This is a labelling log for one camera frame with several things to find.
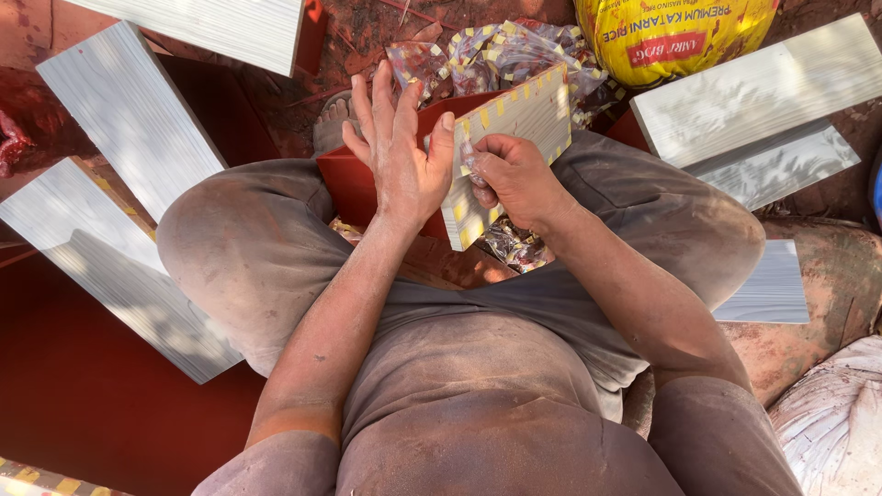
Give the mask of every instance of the person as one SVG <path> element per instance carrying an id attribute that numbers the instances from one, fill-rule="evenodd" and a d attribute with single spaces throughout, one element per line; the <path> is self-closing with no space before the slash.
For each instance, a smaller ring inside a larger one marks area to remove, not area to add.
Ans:
<path id="1" fill-rule="evenodd" d="M 193 494 L 800 494 L 709 311 L 759 261 L 757 220 L 591 132 L 550 168 L 531 142 L 490 135 L 475 193 L 557 260 L 462 291 L 397 278 L 450 188 L 454 118 L 424 153 L 422 88 L 396 108 L 391 75 L 383 62 L 372 102 L 353 77 L 363 139 L 334 104 L 377 187 L 355 248 L 328 228 L 313 160 L 223 171 L 162 218 L 169 273 L 268 377 L 244 451 Z M 648 365 L 647 443 L 617 421 Z"/>

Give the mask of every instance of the red board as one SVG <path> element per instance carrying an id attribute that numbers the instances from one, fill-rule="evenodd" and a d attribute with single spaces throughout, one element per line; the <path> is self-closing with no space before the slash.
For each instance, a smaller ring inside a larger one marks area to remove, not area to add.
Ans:
<path id="1" fill-rule="evenodd" d="M 416 129 L 416 142 L 432 131 L 441 114 L 453 112 L 456 117 L 481 105 L 502 91 L 493 91 L 469 96 L 459 96 L 433 103 L 417 112 L 419 124 Z M 325 177 L 328 192 L 331 193 L 340 219 L 354 226 L 367 226 L 377 212 L 377 190 L 374 188 L 374 175 L 367 165 L 357 158 L 347 147 L 332 150 L 316 159 L 318 168 Z M 420 234 L 438 239 L 448 239 L 444 218 L 438 210 L 429 218 Z"/>

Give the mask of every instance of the wooden board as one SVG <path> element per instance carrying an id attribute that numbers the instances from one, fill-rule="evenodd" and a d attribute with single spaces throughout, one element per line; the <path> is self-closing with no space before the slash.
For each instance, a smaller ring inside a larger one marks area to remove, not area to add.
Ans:
<path id="1" fill-rule="evenodd" d="M 794 240 L 766 240 L 766 250 L 751 276 L 713 314 L 717 320 L 809 323 Z"/>
<path id="2" fill-rule="evenodd" d="M 756 210 L 860 161 L 836 129 L 819 119 L 684 170 Z"/>
<path id="3" fill-rule="evenodd" d="M 529 139 L 551 163 L 572 143 L 565 64 L 557 64 L 456 120 L 453 128 L 453 184 L 441 205 L 451 247 L 462 252 L 503 213 L 488 210 L 472 194 L 463 144 L 503 133 Z"/>
<path id="4" fill-rule="evenodd" d="M 0 204 L 0 219 L 198 383 L 239 362 L 177 288 L 156 244 L 67 158 Z"/>
<path id="5" fill-rule="evenodd" d="M 683 168 L 882 95 L 860 13 L 631 100 L 652 152 Z"/>
<path id="6" fill-rule="evenodd" d="M 226 168 L 131 22 L 114 24 L 37 71 L 157 222 L 183 192 Z"/>
<path id="7" fill-rule="evenodd" d="M 290 77 L 301 0 L 71 0 L 180 41 Z"/>

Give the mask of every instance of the t-shirt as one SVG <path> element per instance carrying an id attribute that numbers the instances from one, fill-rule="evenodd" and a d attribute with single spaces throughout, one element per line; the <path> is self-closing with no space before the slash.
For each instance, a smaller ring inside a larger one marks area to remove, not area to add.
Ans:
<path id="1" fill-rule="evenodd" d="M 725 380 L 662 387 L 648 443 L 598 411 L 586 367 L 545 327 L 491 312 L 419 320 L 371 346 L 342 449 L 281 432 L 193 494 L 801 494 L 766 412 Z"/>

